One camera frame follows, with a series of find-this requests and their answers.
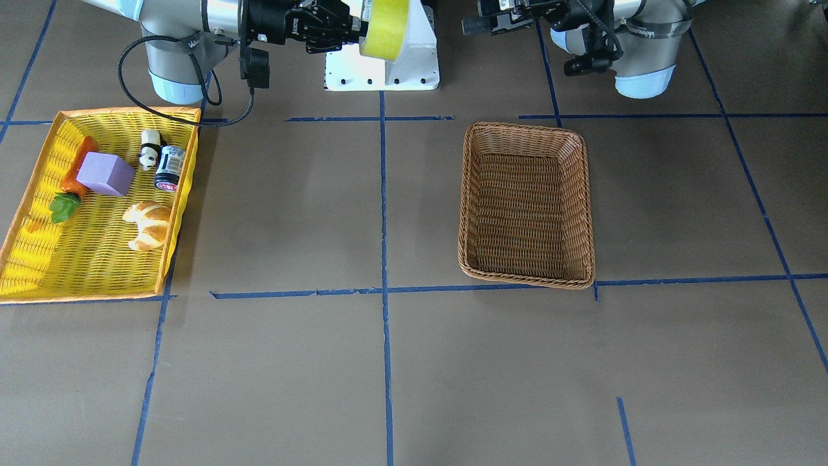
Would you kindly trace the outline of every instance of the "yellow basket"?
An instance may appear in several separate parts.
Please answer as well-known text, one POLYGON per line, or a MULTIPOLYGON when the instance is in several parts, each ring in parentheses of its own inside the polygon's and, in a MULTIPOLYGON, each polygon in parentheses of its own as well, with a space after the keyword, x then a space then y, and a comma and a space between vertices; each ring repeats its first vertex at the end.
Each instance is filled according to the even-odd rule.
MULTIPOLYGON (((170 107, 161 112, 199 121, 201 110, 170 107)), ((170 268, 181 216, 192 187, 198 131, 133 107, 63 111, 57 114, 37 159, 26 193, 0 250, 0 303, 145 298, 161 294, 170 268), (157 129, 171 145, 186 148, 178 191, 155 188, 155 170, 138 163, 141 131, 157 129), (59 192, 84 137, 104 153, 136 168, 125 197, 90 192, 72 217, 51 223, 49 204, 59 192), (134 203, 158 201, 172 209, 163 248, 130 250, 134 223, 121 219, 134 203)))

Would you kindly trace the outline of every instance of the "wicker basket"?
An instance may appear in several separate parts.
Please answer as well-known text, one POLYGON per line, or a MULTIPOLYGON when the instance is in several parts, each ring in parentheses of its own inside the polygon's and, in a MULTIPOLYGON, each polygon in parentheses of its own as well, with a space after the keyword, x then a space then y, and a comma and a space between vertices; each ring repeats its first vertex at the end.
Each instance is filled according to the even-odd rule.
MULTIPOLYGON (((198 121, 199 109, 161 108, 198 121)), ((181 216, 192 186, 198 132, 194 126, 156 117, 138 108, 58 113, 37 159, 29 186, 0 249, 0 303, 127 299, 158 295, 170 267, 181 216), (169 144, 186 148, 176 193, 155 188, 154 170, 143 171, 137 155, 141 131, 157 129, 169 144), (72 217, 52 224, 49 204, 75 160, 84 137, 136 167, 125 197, 90 193, 72 217), (127 247, 135 224, 121 220, 135 202, 158 201, 172 208, 163 248, 136 252, 127 247)))
POLYGON ((472 124, 463 147, 458 259, 478 279, 564 289, 592 285, 584 139, 566 129, 472 124))

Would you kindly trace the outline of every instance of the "white mount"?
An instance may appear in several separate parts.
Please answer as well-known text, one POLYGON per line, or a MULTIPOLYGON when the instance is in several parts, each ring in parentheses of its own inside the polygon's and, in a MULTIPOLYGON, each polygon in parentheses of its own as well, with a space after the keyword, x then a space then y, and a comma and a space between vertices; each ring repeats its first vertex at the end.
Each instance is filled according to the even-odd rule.
MULTIPOLYGON (((359 0, 345 2, 352 12, 362 11, 354 9, 362 6, 359 0)), ((433 90, 439 83, 434 12, 420 0, 408 3, 408 28, 397 61, 361 56, 359 44, 345 45, 325 57, 327 90, 433 90)))

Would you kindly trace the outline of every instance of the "brown wicker basket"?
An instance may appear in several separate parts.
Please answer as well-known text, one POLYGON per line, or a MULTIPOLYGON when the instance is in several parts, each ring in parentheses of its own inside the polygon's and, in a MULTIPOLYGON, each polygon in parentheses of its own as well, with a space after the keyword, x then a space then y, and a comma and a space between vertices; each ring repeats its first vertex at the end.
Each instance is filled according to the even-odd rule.
POLYGON ((478 279, 565 289, 592 285, 584 139, 566 129, 472 124, 463 146, 458 259, 478 279))

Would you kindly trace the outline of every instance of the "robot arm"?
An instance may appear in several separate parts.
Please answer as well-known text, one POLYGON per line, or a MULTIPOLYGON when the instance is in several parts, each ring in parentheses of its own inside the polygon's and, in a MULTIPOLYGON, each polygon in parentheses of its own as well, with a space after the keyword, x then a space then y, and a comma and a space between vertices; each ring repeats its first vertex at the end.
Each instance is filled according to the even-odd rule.
POLYGON ((704 0, 478 0, 479 16, 463 21, 466 35, 499 34, 537 19, 551 24, 552 40, 577 55, 567 76, 616 72, 618 92, 655 97, 670 83, 691 9, 704 0))
POLYGON ((201 70, 212 70, 241 48, 242 79, 269 86, 268 53, 253 41, 303 41, 308 53, 337 51, 364 37, 368 24, 340 0, 84 0, 141 23, 156 93, 174 104, 204 96, 201 70))

